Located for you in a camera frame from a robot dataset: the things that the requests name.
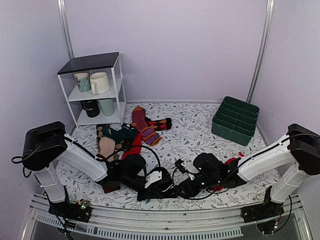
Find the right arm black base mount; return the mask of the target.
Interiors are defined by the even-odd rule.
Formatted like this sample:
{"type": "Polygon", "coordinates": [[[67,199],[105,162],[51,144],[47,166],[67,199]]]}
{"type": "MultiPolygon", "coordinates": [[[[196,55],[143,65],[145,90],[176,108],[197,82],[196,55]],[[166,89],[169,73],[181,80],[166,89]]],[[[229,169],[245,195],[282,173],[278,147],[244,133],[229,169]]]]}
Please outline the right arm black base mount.
{"type": "Polygon", "coordinates": [[[241,217],[245,223],[276,217],[279,214],[282,215],[284,213],[283,203],[272,201],[271,189],[271,186],[267,188],[262,203],[241,208],[241,217]]]}

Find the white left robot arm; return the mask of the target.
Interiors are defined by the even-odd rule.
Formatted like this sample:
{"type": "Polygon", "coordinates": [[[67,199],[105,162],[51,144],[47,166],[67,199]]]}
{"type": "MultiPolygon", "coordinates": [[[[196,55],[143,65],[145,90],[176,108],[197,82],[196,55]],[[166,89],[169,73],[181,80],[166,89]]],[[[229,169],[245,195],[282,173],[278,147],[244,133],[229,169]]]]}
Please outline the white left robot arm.
{"type": "Polygon", "coordinates": [[[107,153],[105,147],[100,149],[102,152],[93,155],[66,133],[62,122],[56,121],[26,133],[21,162],[24,168],[34,173],[63,217],[70,217],[75,210],[56,174],[55,161],[83,172],[101,185],[105,193],[125,185],[137,192],[139,202],[175,197],[172,178],[165,168],[158,165],[147,172],[147,162],[140,154],[127,154],[123,159],[114,160],[115,150],[107,153]]]}

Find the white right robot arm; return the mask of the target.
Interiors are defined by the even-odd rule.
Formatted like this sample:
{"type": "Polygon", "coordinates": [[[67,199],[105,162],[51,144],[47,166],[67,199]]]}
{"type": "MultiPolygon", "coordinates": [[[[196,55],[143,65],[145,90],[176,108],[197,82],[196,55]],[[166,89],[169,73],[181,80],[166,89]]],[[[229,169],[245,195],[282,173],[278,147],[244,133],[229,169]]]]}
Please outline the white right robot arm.
{"type": "Polygon", "coordinates": [[[269,218],[287,197],[310,176],[320,173],[320,136],[293,123],[278,141],[245,157],[222,162],[212,153],[201,153],[192,165],[197,170],[177,186],[179,196],[194,199],[207,188],[232,189],[242,186],[260,174],[289,164],[284,175],[265,193],[259,206],[262,218],[269,218]]]}

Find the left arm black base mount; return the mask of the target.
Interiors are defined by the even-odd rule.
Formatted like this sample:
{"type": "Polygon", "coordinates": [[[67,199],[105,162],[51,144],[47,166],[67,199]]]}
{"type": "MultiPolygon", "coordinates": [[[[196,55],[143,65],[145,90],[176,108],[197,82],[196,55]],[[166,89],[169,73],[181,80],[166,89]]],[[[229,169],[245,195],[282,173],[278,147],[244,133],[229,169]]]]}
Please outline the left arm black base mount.
{"type": "Polygon", "coordinates": [[[62,217],[64,220],[70,219],[88,223],[92,213],[89,201],[81,199],[78,202],[70,202],[66,187],[64,186],[65,198],[61,202],[53,203],[49,198],[49,213],[62,217]]]}

